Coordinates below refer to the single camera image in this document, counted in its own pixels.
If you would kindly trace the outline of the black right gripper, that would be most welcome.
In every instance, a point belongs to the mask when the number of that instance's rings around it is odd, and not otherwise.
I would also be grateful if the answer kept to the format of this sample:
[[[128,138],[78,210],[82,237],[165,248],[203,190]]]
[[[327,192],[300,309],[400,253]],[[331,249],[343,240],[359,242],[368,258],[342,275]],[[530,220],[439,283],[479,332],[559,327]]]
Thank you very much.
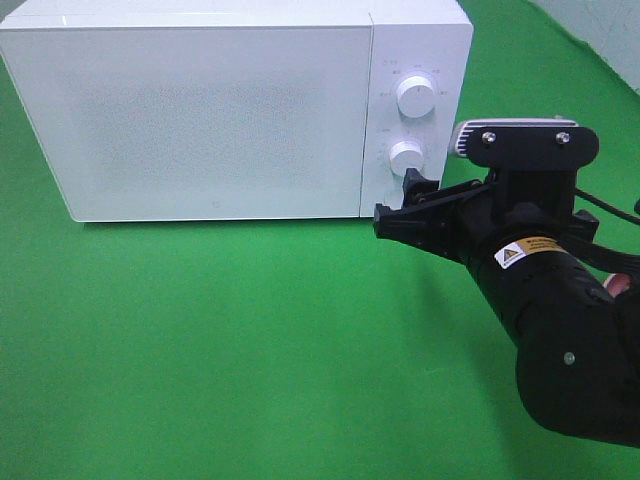
[[[478,179],[441,188],[408,168],[402,208],[376,204],[373,229],[391,240],[450,259],[467,268],[510,268],[520,262],[549,268],[582,265],[562,247],[574,231],[590,241],[598,221],[573,214],[576,172],[489,171]]]

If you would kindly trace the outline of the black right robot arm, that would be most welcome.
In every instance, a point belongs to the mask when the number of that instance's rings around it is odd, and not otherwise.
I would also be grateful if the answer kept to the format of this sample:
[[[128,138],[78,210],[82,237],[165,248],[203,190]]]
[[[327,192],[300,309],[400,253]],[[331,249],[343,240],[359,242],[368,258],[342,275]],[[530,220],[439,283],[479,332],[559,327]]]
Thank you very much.
[[[403,206],[375,234],[466,267],[517,349],[516,383],[542,427],[639,443],[639,259],[593,241],[587,211],[547,193],[509,204],[495,181],[427,191],[408,170]]]

